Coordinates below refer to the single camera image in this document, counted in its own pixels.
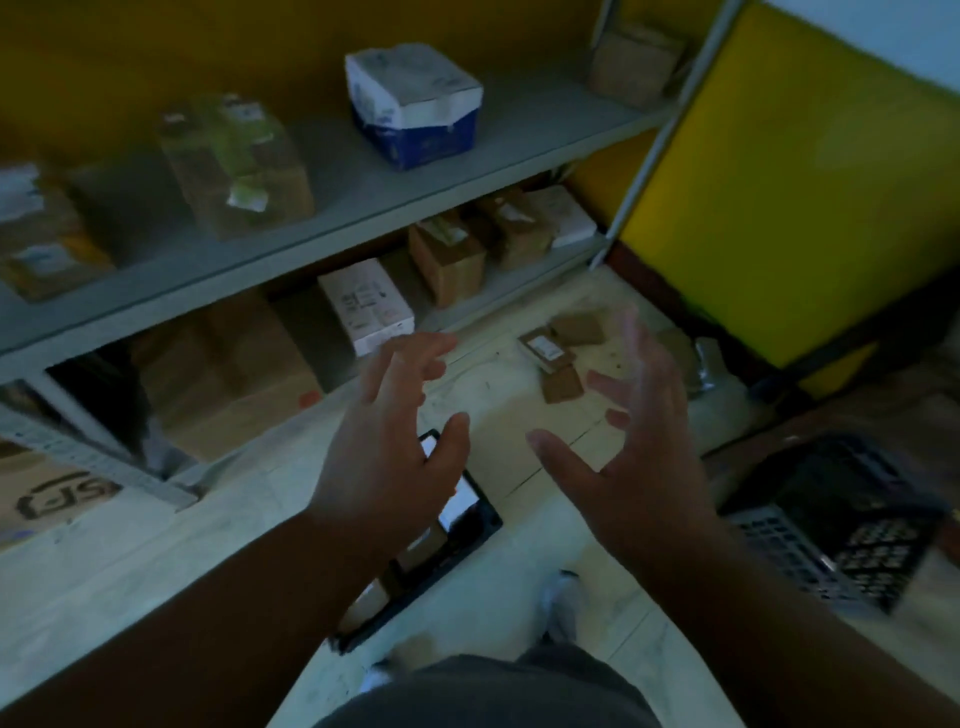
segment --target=blue and white box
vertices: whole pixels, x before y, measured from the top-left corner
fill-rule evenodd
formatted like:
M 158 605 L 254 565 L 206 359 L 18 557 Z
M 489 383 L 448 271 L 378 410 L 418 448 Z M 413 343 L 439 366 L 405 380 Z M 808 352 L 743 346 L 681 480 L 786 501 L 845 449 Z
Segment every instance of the blue and white box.
M 347 56 L 353 122 L 397 169 L 472 149 L 483 87 L 425 43 Z

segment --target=person's right hand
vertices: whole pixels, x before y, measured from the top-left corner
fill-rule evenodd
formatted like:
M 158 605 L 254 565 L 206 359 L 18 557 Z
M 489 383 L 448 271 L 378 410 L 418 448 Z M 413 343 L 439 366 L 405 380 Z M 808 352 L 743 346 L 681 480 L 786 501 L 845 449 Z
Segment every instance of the person's right hand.
M 607 421 L 626 431 L 623 450 L 595 473 L 566 443 L 543 429 L 527 442 L 544 469 L 583 514 L 597 541 L 637 578 L 669 570 L 692 546 L 723 538 L 707 476 L 686 422 L 686 393 L 670 353 L 639 323 L 624 317 L 630 376 L 589 372 L 588 386 L 626 412 Z

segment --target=person's left hand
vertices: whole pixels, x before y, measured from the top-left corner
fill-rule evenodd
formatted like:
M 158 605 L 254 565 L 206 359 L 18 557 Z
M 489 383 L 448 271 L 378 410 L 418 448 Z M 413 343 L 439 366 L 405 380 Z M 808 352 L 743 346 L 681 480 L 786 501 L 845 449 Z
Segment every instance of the person's left hand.
M 440 515 L 469 455 L 469 416 L 453 415 L 425 459 L 417 436 L 423 383 L 439 379 L 452 334 L 415 333 L 386 342 L 360 376 L 360 396 L 330 443 L 313 519 L 386 566 Z

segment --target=forearm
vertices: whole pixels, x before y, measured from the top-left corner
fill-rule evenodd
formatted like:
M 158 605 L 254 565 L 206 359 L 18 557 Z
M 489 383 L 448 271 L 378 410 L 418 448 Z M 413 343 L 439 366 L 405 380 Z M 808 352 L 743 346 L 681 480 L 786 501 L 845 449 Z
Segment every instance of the forearm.
M 2 722 L 264 726 L 383 566 L 300 514 L 21 698 Z
M 748 726 L 960 725 L 960 709 L 734 537 L 636 571 Z

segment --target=brown cardboard box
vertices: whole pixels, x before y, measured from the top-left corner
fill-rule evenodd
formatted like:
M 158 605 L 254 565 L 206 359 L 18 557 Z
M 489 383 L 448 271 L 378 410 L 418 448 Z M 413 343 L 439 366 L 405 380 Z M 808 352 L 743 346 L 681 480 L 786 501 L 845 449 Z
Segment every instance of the brown cardboard box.
M 120 489 L 0 441 L 0 550 L 80 515 Z
M 396 557 L 404 571 L 410 571 L 425 562 L 446 544 L 446 532 L 439 523 L 432 523 L 412 544 Z
M 699 393 L 702 386 L 700 381 L 700 356 L 697 355 L 697 350 L 693 348 L 690 337 L 680 328 L 668 328 L 660 331 L 657 334 L 657 339 L 677 362 L 686 392 L 689 395 Z
M 684 52 L 684 42 L 638 24 L 622 24 L 600 38 L 587 86 L 627 106 L 656 103 Z
M 603 320 L 595 311 L 562 313 L 560 316 L 554 316 L 550 319 L 550 330 L 557 341 L 565 347 L 603 344 L 607 341 Z
M 517 338 L 523 352 L 537 362 L 537 366 L 548 374 L 568 367 L 576 355 L 554 338 L 547 327 L 535 328 Z
M 306 168 L 283 126 L 233 94 L 163 115 L 160 146 L 198 222 L 221 240 L 309 218 Z
M 433 290 L 438 308 L 480 292 L 487 250 L 456 210 L 411 225 L 408 240 L 410 257 Z
M 573 367 L 563 367 L 551 375 L 540 374 L 540 389 L 547 404 L 577 400 L 584 395 L 584 385 Z
M 113 270 L 90 239 L 66 192 L 32 164 L 0 169 L 0 279 L 27 301 L 41 301 Z
M 203 462 L 322 397 L 297 345 L 256 290 L 145 331 L 131 350 L 167 438 Z
M 481 198 L 476 204 L 496 229 L 497 236 L 490 241 L 491 254 L 501 268 L 513 270 L 546 255 L 553 243 L 553 229 L 522 190 L 510 187 Z
M 363 626 L 368 619 L 373 619 L 390 603 L 390 592 L 383 579 L 374 579 L 352 604 L 350 604 L 344 618 L 340 620 L 337 631 L 342 634 L 352 632 Z

